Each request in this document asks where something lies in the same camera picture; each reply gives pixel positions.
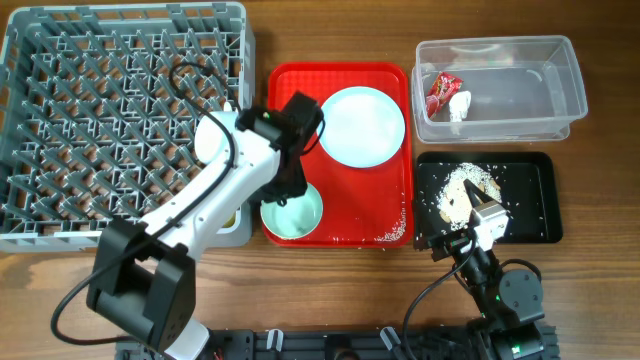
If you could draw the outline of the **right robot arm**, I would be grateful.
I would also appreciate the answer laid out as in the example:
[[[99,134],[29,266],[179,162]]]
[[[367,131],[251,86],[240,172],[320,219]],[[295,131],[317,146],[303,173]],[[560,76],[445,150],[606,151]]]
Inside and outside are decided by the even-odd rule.
[[[540,359],[546,350],[537,322],[544,317],[540,270],[521,259],[499,261],[494,243],[509,223],[507,210],[473,182],[463,181],[471,204],[467,225],[418,245],[432,251],[436,262],[452,258],[445,275],[410,305],[414,309],[435,287],[455,277],[464,284],[481,317],[469,324],[471,343],[487,359]]]

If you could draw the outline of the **red strawberry cake wrapper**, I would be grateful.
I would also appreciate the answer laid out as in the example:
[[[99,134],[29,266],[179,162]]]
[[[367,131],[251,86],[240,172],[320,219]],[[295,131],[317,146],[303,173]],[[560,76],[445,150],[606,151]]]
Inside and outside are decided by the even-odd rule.
[[[464,81],[446,72],[440,72],[426,95],[427,117],[431,119],[460,90]]]

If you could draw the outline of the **yellow plastic cup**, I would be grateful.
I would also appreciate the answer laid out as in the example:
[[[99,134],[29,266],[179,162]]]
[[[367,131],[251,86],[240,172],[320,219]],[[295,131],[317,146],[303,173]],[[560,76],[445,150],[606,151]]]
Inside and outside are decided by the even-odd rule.
[[[226,228],[231,228],[235,225],[236,223],[236,213],[233,213],[230,218],[223,224],[222,228],[226,229]]]

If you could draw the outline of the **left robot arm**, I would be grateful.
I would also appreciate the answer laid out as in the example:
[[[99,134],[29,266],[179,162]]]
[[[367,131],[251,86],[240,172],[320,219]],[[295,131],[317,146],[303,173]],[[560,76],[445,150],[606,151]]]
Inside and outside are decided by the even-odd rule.
[[[323,120],[297,92],[280,111],[252,107],[204,125],[221,132],[205,168],[140,222],[114,219],[102,231],[87,306],[135,341],[171,359],[197,359],[210,337],[195,320],[196,265],[217,232],[249,200],[285,204],[307,182],[301,158]]]

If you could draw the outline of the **light blue plate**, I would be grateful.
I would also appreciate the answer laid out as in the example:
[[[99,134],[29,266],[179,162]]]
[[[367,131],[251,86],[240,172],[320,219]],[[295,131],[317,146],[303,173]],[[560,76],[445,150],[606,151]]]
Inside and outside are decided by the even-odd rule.
[[[338,163],[371,168],[390,160],[406,134],[402,111],[380,90],[355,86],[331,95],[322,105],[320,144]]]

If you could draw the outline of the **white tissue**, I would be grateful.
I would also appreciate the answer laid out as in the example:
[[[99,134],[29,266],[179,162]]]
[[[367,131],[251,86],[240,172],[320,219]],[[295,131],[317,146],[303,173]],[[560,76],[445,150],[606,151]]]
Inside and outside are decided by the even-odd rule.
[[[471,98],[470,91],[457,92],[451,97],[449,100],[449,120],[451,122],[462,122],[467,118]]]

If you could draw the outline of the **mint green bowl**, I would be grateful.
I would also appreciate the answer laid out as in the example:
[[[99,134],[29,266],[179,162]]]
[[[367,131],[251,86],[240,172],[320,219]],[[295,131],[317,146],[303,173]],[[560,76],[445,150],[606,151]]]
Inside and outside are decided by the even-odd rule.
[[[320,224],[323,212],[322,197],[311,183],[302,196],[287,199],[285,205],[262,202],[260,206],[263,225],[284,240],[300,239],[312,233]]]

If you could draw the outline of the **leftover rice and food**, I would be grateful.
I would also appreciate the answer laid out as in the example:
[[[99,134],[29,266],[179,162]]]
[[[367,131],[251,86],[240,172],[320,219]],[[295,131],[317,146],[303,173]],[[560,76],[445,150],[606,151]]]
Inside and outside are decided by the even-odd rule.
[[[470,217],[472,205],[464,181],[469,180],[485,194],[502,201],[501,188],[489,172],[472,163],[457,165],[444,180],[437,196],[437,209],[447,231],[463,228]]]

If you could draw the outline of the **light blue bowl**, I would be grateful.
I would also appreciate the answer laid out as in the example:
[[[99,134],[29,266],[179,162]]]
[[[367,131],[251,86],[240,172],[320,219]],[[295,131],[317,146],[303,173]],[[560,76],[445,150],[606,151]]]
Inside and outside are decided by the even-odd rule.
[[[226,130],[233,133],[238,111],[225,103],[222,111],[212,111],[203,116],[195,132],[194,149],[197,159],[208,165],[216,160],[226,160],[229,153],[229,142],[221,128],[211,119],[216,118]]]

